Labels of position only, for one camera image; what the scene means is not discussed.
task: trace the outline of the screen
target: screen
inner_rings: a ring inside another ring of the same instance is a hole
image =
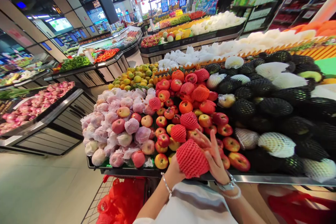
[[[162,12],[168,11],[168,0],[161,0]]]
[[[180,6],[184,6],[186,3],[186,0],[180,0]]]
[[[71,24],[69,23],[69,21],[64,17],[61,19],[56,19],[56,20],[51,20],[48,22],[57,32],[64,30],[64,29],[68,29],[71,28]]]

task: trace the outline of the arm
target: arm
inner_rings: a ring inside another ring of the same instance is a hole
[[[210,139],[203,135],[198,129],[196,130],[200,135],[200,140],[203,144],[206,144],[205,156],[209,162],[210,173],[212,176],[221,184],[228,184],[230,182],[229,176],[227,175],[221,157],[218,151],[218,145],[216,141],[216,136],[214,130],[210,133]],[[230,191],[221,191],[221,194],[225,197],[227,205],[236,219],[240,224],[249,223],[249,224],[264,224],[264,220],[257,214],[257,212],[251,207],[243,195],[237,199],[230,199],[228,197],[234,197],[238,195],[239,189],[236,185],[233,190]]]
[[[176,160],[176,155],[173,156],[167,172],[164,175],[167,185],[170,190],[177,183],[181,182],[185,175],[180,171],[179,165]],[[136,219],[138,218],[151,218],[155,219],[165,203],[168,201],[169,192],[166,188],[165,182],[161,178],[161,181],[151,197],[147,200],[144,206],[141,208]]]

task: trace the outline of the silver bracelet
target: silver bracelet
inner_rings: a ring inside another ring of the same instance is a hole
[[[169,189],[169,187],[168,187],[168,185],[167,185],[167,182],[166,182],[166,179],[164,178],[164,177],[165,177],[165,174],[164,174],[164,173],[161,173],[161,175],[162,175],[164,184],[166,185],[166,188],[167,188],[167,190],[168,190],[168,192],[169,192],[169,199],[170,199],[170,197],[172,196],[172,191]]]

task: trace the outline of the price tag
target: price tag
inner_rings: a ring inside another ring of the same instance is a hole
[[[285,4],[290,4],[292,2],[292,0],[286,0]]]
[[[309,10],[309,11],[306,12],[305,15],[303,15],[302,18],[307,18],[307,19],[311,18],[315,14],[315,12],[316,12],[315,10],[311,10],[311,11]]]

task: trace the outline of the white sleeve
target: white sleeve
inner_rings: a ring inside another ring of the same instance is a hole
[[[139,218],[133,222],[133,224],[152,224],[152,223],[154,223],[154,220],[151,218]]]

